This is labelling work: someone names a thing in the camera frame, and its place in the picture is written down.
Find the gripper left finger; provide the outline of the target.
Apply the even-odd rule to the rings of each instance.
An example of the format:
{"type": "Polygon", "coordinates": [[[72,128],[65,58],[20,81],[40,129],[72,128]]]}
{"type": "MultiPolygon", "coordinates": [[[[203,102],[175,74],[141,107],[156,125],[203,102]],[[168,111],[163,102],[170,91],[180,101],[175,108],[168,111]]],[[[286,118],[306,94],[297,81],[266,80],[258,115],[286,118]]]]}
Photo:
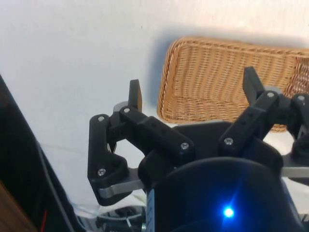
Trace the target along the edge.
{"type": "Polygon", "coordinates": [[[153,116],[142,113],[138,80],[131,80],[127,104],[111,116],[89,121],[87,177],[97,202],[113,205],[135,190],[150,190],[174,168],[195,158],[194,143],[153,116]],[[138,168],[115,153],[117,142],[127,140],[144,154],[138,168]]]}

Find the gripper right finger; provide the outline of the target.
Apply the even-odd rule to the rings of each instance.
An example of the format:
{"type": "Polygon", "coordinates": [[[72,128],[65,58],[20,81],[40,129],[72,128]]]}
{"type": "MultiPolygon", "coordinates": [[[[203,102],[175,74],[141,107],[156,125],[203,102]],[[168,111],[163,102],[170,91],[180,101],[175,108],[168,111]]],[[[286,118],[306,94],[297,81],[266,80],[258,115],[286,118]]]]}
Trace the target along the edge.
{"type": "Polygon", "coordinates": [[[244,68],[243,91],[249,106],[219,140],[221,156],[240,157],[253,140],[263,140],[275,124],[284,125],[293,136],[292,159],[309,164],[309,96],[291,98],[263,86],[254,67],[244,68]]]}

